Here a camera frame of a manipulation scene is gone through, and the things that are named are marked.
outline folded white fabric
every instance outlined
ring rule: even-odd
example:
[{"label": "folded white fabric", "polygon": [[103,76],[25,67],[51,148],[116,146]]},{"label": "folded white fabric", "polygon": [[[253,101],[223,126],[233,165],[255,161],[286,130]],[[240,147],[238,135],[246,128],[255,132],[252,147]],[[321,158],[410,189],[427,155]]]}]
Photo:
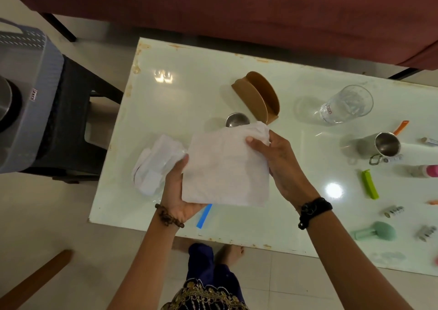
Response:
[{"label": "folded white fabric", "polygon": [[186,150],[179,141],[161,135],[152,149],[145,148],[132,170],[134,186],[141,193],[152,196],[175,163],[181,160]]},{"label": "folded white fabric", "polygon": [[266,159],[246,144],[247,136],[269,144],[269,128],[262,122],[192,137],[189,163],[183,171],[184,201],[264,205],[269,196],[269,168]]}]

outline black bracelet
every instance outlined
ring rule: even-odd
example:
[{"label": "black bracelet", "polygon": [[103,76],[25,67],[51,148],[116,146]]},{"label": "black bracelet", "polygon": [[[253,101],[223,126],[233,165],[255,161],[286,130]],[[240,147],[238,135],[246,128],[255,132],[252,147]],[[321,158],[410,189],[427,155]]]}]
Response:
[{"label": "black bracelet", "polygon": [[169,212],[167,211],[167,208],[165,208],[164,206],[162,206],[160,204],[155,204],[155,208],[161,209],[159,217],[160,217],[160,220],[163,222],[163,224],[165,224],[166,226],[168,226],[170,224],[175,224],[179,228],[184,228],[184,224],[182,222],[180,222],[178,219],[175,219],[174,217],[172,217],[169,214]]},{"label": "black bracelet", "polygon": [[301,230],[309,227],[309,221],[321,213],[330,211],[333,206],[324,198],[319,197],[312,202],[307,202],[301,207],[300,223],[298,228]]}]

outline red sofa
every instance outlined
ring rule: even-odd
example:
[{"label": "red sofa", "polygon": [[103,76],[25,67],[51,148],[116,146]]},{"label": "red sofa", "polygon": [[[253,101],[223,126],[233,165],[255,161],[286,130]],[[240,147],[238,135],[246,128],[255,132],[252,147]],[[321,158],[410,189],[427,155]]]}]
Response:
[{"label": "red sofa", "polygon": [[38,12],[438,68],[438,0],[21,1]]}]

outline beaded bracelet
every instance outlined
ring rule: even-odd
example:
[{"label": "beaded bracelet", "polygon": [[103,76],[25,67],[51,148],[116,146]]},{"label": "beaded bracelet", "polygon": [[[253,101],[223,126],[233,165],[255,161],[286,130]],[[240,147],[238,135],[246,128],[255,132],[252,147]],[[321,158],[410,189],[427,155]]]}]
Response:
[{"label": "beaded bracelet", "polygon": [[163,222],[163,224],[165,224],[166,226],[170,225],[170,224],[175,224],[177,225],[179,228],[184,228],[184,224],[182,222],[180,222],[178,219],[175,219],[174,217],[172,217],[169,212],[167,211],[167,208],[165,208],[164,206],[160,205],[160,204],[155,204],[155,208],[161,208],[161,212],[159,214],[160,220]]}]

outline steel mug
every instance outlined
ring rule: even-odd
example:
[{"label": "steel mug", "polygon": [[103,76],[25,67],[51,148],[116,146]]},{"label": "steel mug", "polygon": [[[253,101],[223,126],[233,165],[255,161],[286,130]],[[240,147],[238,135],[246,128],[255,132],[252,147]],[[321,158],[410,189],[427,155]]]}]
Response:
[{"label": "steel mug", "polygon": [[390,132],[378,132],[358,141],[357,150],[362,155],[371,156],[370,165],[379,164],[382,158],[395,157],[400,153],[401,144],[396,135]]}]

